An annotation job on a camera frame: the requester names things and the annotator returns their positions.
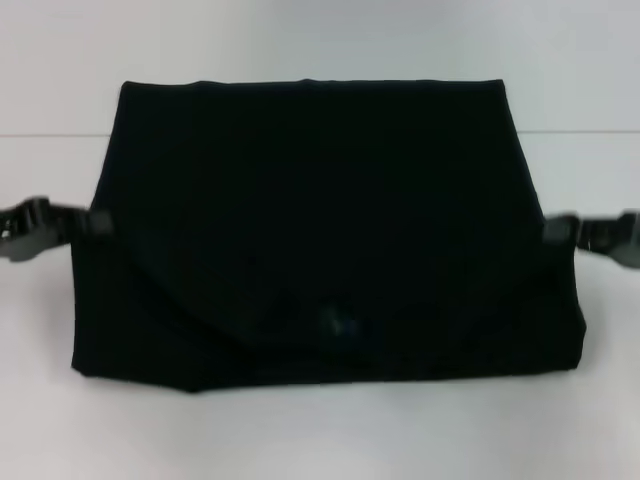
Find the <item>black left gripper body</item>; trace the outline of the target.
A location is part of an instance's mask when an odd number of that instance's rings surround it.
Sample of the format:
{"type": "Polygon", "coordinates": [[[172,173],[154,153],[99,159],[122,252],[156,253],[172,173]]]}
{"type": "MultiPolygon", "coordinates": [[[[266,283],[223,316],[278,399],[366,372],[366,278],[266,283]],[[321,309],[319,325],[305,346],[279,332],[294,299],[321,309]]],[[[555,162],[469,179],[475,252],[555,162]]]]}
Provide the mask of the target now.
{"type": "Polygon", "coordinates": [[[51,244],[51,204],[46,197],[29,198],[1,211],[1,257],[11,262],[32,260],[51,244]]]}

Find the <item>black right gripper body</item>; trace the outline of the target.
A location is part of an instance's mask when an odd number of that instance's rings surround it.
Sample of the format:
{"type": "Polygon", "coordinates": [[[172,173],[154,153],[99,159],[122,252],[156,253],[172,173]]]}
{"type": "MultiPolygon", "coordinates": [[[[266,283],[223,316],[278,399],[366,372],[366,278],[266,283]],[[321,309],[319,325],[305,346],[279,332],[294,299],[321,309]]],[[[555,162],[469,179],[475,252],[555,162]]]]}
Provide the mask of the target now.
{"type": "Polygon", "coordinates": [[[639,212],[624,211],[617,218],[590,221],[589,251],[619,265],[639,268],[639,212]]]}

